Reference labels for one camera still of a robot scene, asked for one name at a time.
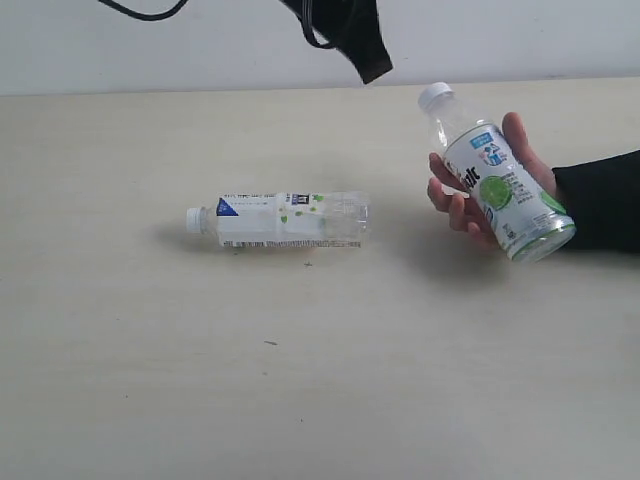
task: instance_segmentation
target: white bottle cap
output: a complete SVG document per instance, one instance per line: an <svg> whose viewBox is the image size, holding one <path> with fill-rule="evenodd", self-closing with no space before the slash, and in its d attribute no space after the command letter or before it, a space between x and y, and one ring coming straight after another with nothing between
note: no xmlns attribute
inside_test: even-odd
<svg viewBox="0 0 640 480"><path fill-rule="evenodd" d="M422 110L426 110L431 102L444 93L451 93L453 90L449 85L444 82L434 83L429 85L418 99L418 105Z"/></svg>
<svg viewBox="0 0 640 480"><path fill-rule="evenodd" d="M202 231L202 212L204 209L204 207L198 207L187 210L187 232L204 233Z"/></svg>

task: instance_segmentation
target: bottle bottom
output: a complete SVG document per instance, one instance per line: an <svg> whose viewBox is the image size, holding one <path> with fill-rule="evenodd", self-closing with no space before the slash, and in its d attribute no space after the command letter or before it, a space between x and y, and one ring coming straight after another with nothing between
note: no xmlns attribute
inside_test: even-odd
<svg viewBox="0 0 640 480"><path fill-rule="evenodd" d="M514 262L533 263L562 248L576 233L575 225L565 225L532 240L507 255Z"/></svg>

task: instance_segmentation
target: green lime graphic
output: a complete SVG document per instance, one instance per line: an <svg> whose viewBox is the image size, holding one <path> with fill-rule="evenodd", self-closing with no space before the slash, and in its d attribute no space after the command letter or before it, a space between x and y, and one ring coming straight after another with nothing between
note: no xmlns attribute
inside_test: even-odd
<svg viewBox="0 0 640 480"><path fill-rule="evenodd" d="M549 195L544 190L540 191L540 200L542 200L547 207L553 210L556 213L561 213L562 215L566 215L567 211L565 208L558 202L555 198Z"/></svg>
<svg viewBox="0 0 640 480"><path fill-rule="evenodd" d="M480 198L495 210L502 210L511 201L511 188L500 177L487 177L480 182Z"/></svg>

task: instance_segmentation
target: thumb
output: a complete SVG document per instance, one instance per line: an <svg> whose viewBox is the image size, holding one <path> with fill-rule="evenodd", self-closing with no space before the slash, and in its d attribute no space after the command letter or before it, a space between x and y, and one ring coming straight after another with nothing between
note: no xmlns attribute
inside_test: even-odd
<svg viewBox="0 0 640 480"><path fill-rule="evenodd" d="M520 115L514 112L507 113L502 121L502 131L516 160L542 188L551 195L555 195L555 176L529 145L529 138Z"/></svg>

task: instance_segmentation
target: bottle label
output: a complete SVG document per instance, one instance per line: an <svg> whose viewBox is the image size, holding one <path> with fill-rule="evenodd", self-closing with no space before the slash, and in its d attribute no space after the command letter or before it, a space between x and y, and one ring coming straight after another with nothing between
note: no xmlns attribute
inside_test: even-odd
<svg viewBox="0 0 640 480"><path fill-rule="evenodd" d="M218 201L217 235L225 247L360 247L332 235L322 193L230 194Z"/></svg>
<svg viewBox="0 0 640 480"><path fill-rule="evenodd" d="M476 200L510 258L531 242L573 226L564 207L515 159L495 125L460 137L447 149L444 162Z"/></svg>

